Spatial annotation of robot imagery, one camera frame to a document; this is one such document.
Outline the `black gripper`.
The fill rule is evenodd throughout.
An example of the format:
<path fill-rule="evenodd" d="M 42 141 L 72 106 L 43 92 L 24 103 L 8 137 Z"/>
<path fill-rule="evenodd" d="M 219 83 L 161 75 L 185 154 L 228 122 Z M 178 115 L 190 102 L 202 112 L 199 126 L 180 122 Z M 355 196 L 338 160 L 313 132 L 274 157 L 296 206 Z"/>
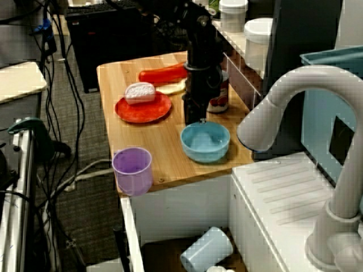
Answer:
<path fill-rule="evenodd" d="M 184 94 L 184 120 L 186 125 L 196 122 L 195 104 L 192 99 L 212 99 L 220 94 L 223 81 L 220 67 L 197 69 L 187 67 L 186 90 Z M 197 120 L 206 123 L 207 102 L 197 103 Z"/>

